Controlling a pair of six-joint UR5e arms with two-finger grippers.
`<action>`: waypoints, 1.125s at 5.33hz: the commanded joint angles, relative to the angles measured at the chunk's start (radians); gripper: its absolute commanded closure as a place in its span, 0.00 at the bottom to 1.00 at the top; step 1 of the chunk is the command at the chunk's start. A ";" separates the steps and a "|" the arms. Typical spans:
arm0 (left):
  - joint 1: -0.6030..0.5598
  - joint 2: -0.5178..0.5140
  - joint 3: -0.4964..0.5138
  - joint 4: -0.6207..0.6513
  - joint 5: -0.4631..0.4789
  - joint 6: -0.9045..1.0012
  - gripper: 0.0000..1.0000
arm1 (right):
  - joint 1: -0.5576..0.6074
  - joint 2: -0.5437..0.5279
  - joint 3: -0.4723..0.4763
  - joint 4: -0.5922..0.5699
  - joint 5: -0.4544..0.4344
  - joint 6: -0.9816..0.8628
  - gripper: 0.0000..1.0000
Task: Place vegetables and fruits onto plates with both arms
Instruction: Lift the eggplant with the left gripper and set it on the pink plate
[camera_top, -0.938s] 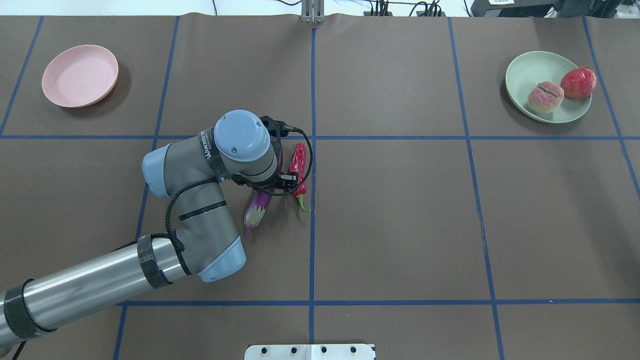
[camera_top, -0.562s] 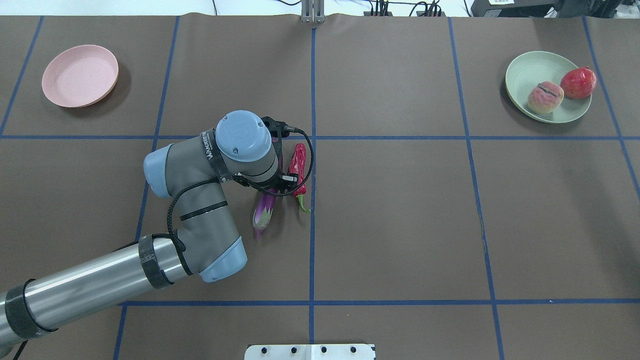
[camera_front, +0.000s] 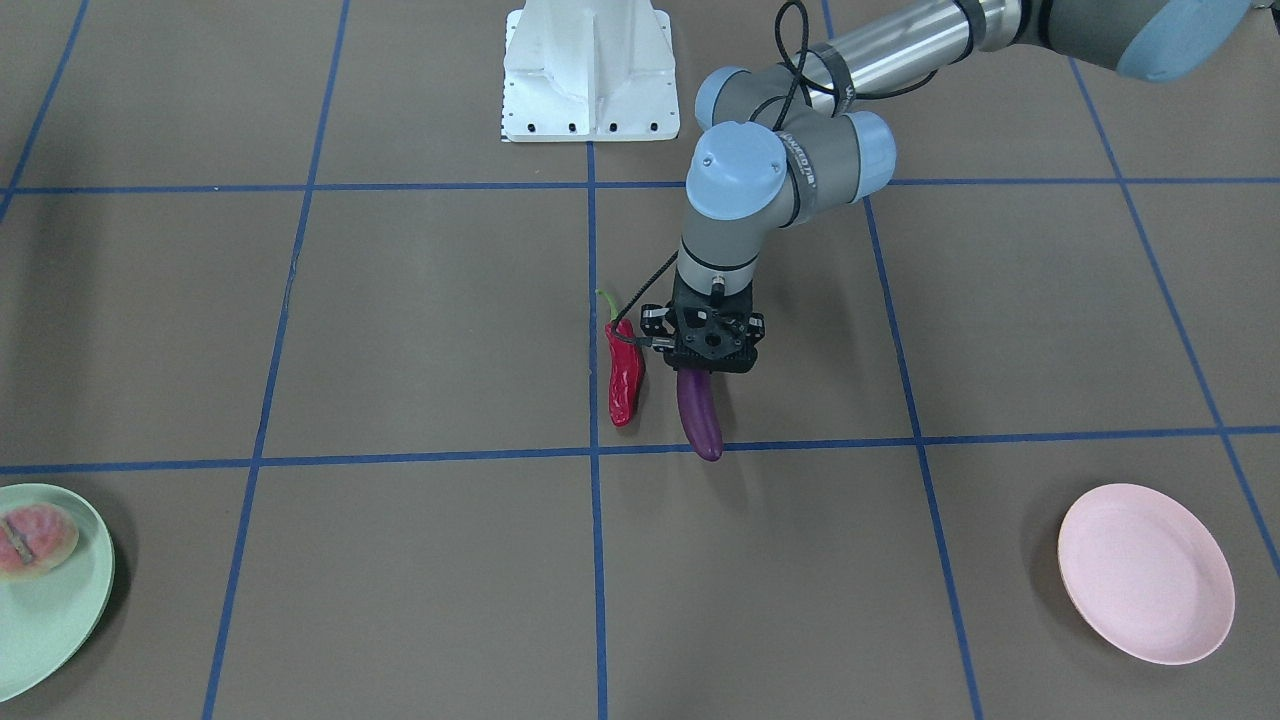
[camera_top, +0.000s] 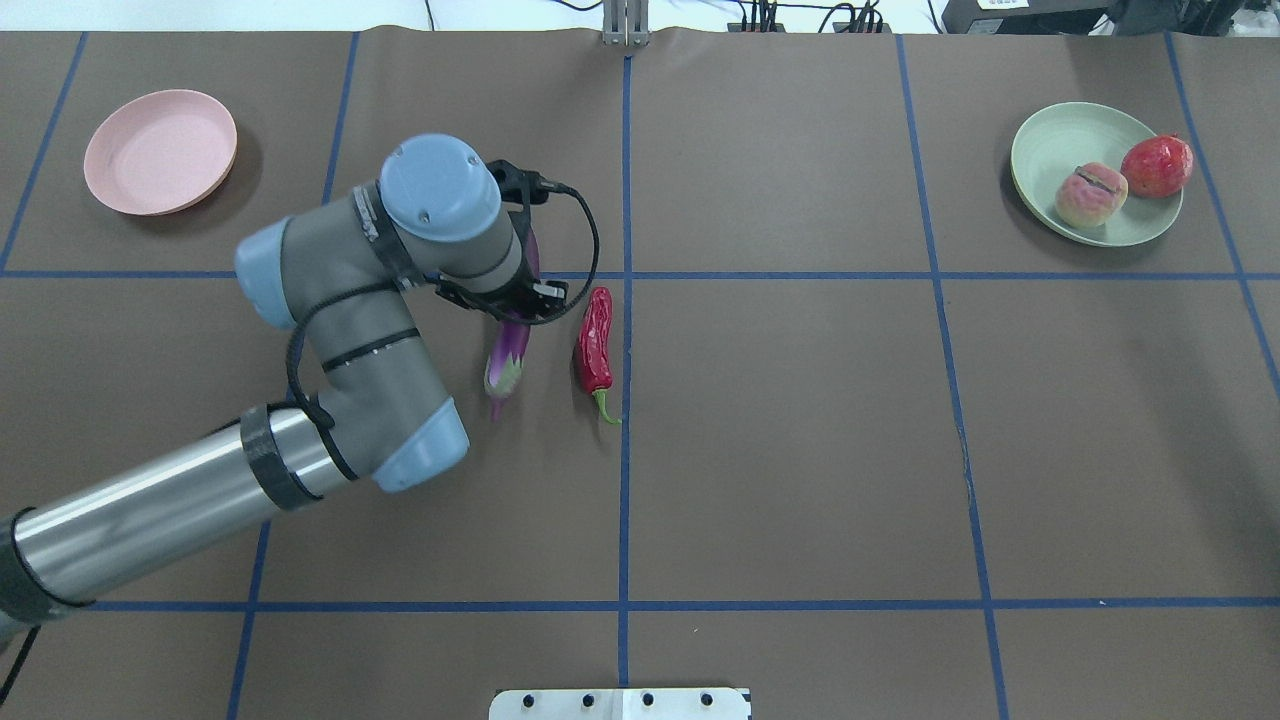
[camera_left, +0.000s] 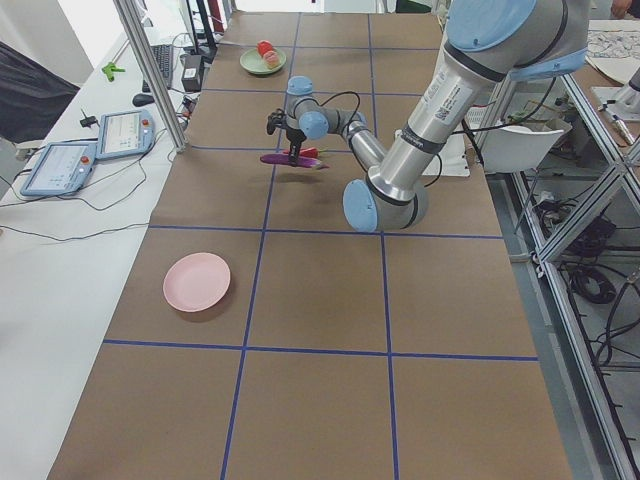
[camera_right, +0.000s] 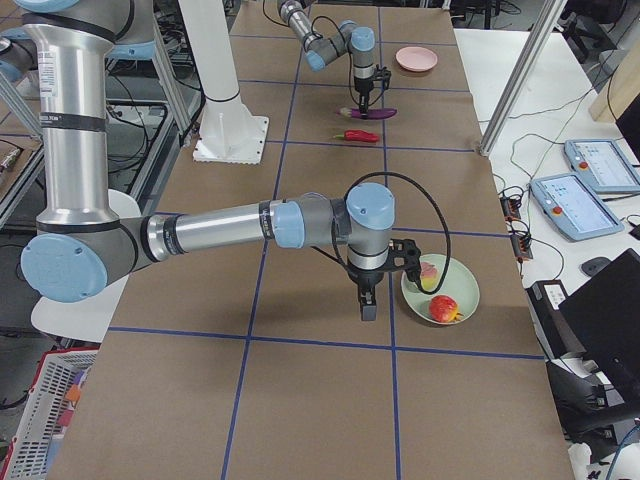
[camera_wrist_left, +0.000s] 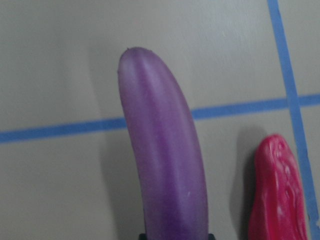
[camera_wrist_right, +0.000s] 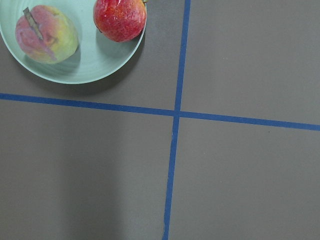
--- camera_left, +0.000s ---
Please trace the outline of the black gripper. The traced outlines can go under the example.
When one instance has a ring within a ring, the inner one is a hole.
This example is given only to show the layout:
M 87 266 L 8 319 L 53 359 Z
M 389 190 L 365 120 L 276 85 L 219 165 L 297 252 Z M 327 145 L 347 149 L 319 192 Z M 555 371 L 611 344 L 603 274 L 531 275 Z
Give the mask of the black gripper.
M 288 163 L 290 165 L 296 165 L 300 157 L 302 143 L 306 140 L 306 135 L 298 128 L 287 126 L 286 138 L 291 143 L 288 153 Z

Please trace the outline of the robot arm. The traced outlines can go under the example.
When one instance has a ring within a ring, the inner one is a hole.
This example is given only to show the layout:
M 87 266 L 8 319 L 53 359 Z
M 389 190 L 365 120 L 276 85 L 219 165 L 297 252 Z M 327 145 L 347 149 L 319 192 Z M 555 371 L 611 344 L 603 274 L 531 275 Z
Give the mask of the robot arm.
M 365 171 L 343 193 L 349 225 L 358 232 L 408 228 L 427 210 L 423 172 L 479 94 L 504 78 L 544 79 L 578 70 L 586 56 L 589 10 L 587 1 L 452 2 L 440 68 L 390 148 L 357 112 L 320 105 L 305 76 L 289 80 L 286 106 L 270 114 L 266 131 L 285 131 L 289 165 L 297 164 L 304 141 L 341 136 Z

